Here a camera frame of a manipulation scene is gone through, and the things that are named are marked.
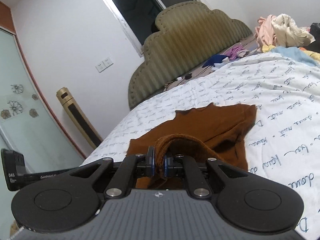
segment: wall outlet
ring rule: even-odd
[[[107,57],[105,60],[102,61],[104,63],[104,65],[107,67],[110,67],[113,62],[111,61],[111,58],[110,57]]]
[[[96,69],[100,72],[104,71],[107,67],[104,65],[103,62],[100,62],[98,65],[96,65]]]

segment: brown cloth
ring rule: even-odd
[[[201,163],[215,157],[247,170],[244,137],[254,125],[256,112],[255,105],[215,106],[213,103],[202,108],[176,111],[173,120],[158,125],[138,139],[132,139],[127,155],[145,154],[149,146],[154,146],[158,174],[162,172],[167,150],[173,155],[192,156]],[[159,176],[138,179],[136,185],[139,188],[160,186],[180,187],[176,179],[159,181]]]

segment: window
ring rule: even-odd
[[[192,0],[104,0],[142,56],[142,45],[155,31],[156,16],[166,7]]]

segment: light blue blanket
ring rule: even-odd
[[[280,53],[284,57],[292,58],[295,61],[307,64],[311,67],[319,67],[316,61],[314,61],[311,57],[297,47],[285,48],[280,46],[272,49],[271,52]]]

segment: purple clothing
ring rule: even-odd
[[[228,56],[230,60],[235,60],[237,57],[241,57],[239,54],[244,52],[241,56],[245,56],[249,51],[246,50],[244,47],[242,47],[239,44],[236,44],[232,46],[230,49],[228,49],[224,55]]]

